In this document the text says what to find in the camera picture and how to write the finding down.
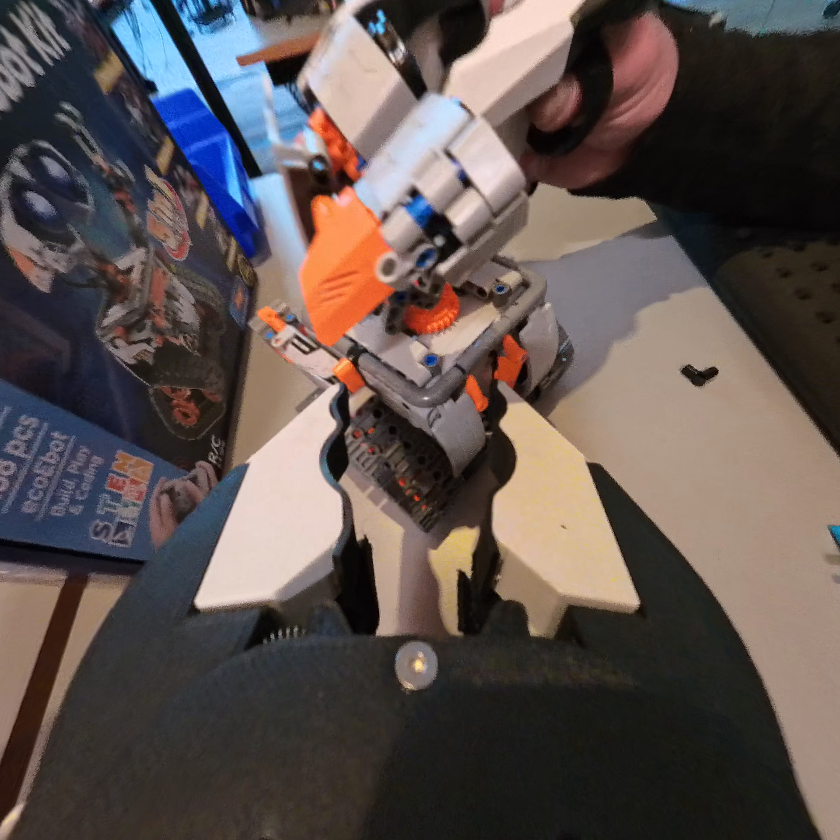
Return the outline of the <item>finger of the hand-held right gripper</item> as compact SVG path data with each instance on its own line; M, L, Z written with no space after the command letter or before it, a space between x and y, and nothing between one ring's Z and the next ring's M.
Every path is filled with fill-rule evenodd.
M360 155L375 155L427 92L401 2L348 2L300 72L300 93Z
M592 2L521 1L489 23L486 36L457 59L447 77L447 97L495 130L524 120L527 106L562 78L574 26Z

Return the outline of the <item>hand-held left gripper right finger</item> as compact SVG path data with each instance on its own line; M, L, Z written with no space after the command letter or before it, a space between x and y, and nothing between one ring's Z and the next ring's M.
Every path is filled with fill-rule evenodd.
M586 458L513 390L499 393L515 461L492 503L497 593L528 617L562 617L571 606L635 613L640 598Z

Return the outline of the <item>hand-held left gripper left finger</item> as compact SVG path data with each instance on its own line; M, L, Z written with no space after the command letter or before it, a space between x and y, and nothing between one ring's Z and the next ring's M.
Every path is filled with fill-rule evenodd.
M340 594L340 555L355 542L340 487L348 423L348 390L325 390L246 461L195 595L198 612L305 615Z

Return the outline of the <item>grey orange toy robot arm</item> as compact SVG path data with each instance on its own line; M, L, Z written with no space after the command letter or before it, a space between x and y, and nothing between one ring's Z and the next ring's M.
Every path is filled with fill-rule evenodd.
M359 181L366 160L347 140L323 107L318 106L311 112L308 128L319 138L333 173L346 177L353 184Z
M405 312L442 310L523 229L527 190L487 120L426 94L354 184L311 201L299 281L316 339L336 344L380 309L389 331Z

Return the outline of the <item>grey orange tracked toy robot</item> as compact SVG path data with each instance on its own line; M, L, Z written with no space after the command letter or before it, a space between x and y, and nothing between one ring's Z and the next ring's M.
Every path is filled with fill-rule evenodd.
M543 276L496 257L479 278L447 285L433 308L418 289L398 291L334 344L284 301L250 322L321 391L345 386L352 467L426 532L484 458L491 386L536 403L574 355Z

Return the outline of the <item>person's right forearm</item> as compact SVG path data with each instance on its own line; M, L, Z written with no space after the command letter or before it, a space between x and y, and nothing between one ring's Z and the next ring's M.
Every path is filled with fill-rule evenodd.
M839 34L751 35L667 8L668 105L610 177L575 191L732 224L838 235Z

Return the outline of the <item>person's right hand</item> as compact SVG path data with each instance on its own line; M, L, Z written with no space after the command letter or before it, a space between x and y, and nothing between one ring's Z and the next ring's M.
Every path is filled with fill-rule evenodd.
M587 189L617 173L635 143L662 115L675 89L679 52L656 12L604 27L613 90L605 110L581 144L562 155L527 151L521 168L531 183L570 191Z

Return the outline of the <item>black metal beam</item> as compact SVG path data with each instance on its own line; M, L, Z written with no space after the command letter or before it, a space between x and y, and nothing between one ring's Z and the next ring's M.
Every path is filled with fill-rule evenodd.
M193 42L193 38L183 23L174 2L151 1L150 4L160 18L163 27L170 36L187 69L189 69L211 112L222 123L237 146L248 177L253 179L261 176L263 172L259 163L252 154L222 93L218 89L215 80Z

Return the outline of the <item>blue plastic bin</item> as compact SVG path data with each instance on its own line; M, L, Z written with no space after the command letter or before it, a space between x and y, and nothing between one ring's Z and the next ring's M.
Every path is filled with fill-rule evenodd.
M261 243L259 211L238 147L193 89L153 104L246 257Z

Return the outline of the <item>black perforated foam mat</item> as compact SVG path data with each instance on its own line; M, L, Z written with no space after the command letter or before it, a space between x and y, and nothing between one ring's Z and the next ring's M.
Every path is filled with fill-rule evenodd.
M736 228L720 248L716 289L838 450L838 235Z

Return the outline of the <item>blue robot kit box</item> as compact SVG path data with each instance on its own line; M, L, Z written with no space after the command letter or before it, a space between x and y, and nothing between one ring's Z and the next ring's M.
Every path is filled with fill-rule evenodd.
M139 564L224 472L256 274L89 2L2 2L2 545Z

